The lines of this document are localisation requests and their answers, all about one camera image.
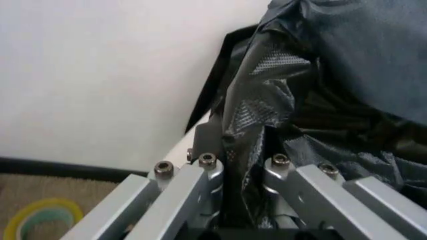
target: gray metal bar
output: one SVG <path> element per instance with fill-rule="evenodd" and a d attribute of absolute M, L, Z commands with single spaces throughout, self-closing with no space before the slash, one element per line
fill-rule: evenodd
<path fill-rule="evenodd" d="M 159 193 L 156 182 L 131 174 L 61 240 L 118 239 Z"/>
<path fill-rule="evenodd" d="M 427 239 L 427 211 L 375 177 L 343 187 L 408 239 Z"/>
<path fill-rule="evenodd" d="M 203 168 L 184 165 L 142 216 L 126 240 L 172 240 L 209 194 Z"/>
<path fill-rule="evenodd" d="M 346 240 L 406 239 L 314 165 L 276 178 L 272 188 L 310 228 L 332 226 Z"/>

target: hex socket bolt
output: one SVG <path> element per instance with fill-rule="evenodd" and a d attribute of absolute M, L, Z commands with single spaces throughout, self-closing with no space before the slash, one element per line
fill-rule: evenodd
<path fill-rule="evenodd" d="M 214 169 L 217 166 L 217 157 L 210 152 L 200 154 L 198 157 L 198 165 L 206 170 Z"/>
<path fill-rule="evenodd" d="M 154 166 L 154 174 L 158 178 L 170 179 L 174 176 L 174 165 L 170 161 L 159 161 Z"/>
<path fill-rule="evenodd" d="M 274 154 L 271 159 L 271 165 L 274 167 L 288 167 L 291 161 L 285 154 Z"/>
<path fill-rule="evenodd" d="M 330 178 L 337 178 L 340 171 L 334 165 L 326 162 L 322 162 L 317 166 L 323 173 L 328 175 Z"/>

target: carpet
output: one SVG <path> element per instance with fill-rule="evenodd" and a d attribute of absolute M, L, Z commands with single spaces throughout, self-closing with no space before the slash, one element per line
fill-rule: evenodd
<path fill-rule="evenodd" d="M 66 198 L 75 202 L 83 214 L 92 210 L 118 183 L 71 177 L 0 174 L 0 233 L 9 220 L 26 205 L 46 198 Z M 35 226 L 27 240 L 58 240 L 67 226 L 51 221 Z"/>

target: black baseboard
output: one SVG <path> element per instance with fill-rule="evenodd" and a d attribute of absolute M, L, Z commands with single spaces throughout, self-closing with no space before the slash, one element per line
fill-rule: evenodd
<path fill-rule="evenodd" d="M 136 174 L 143 177 L 146 177 L 148 174 L 147 172 L 143 171 L 131 171 L 106 167 L 5 157 L 0 157 L 0 173 L 70 177 L 78 179 L 108 181 L 114 183 L 120 183 L 129 174 Z"/>

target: yellow tape roll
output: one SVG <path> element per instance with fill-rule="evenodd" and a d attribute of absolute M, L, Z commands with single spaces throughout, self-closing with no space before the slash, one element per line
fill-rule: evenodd
<path fill-rule="evenodd" d="M 66 210 L 72 215 L 73 224 L 76 224 L 83 218 L 83 213 L 79 206 L 74 202 L 65 198 L 47 198 L 40 201 L 35 201 L 23 209 L 21 209 L 6 226 L 3 240 L 21 240 L 21 230 L 26 222 L 34 218 L 37 213 L 43 210 L 52 212 L 55 209 Z"/>

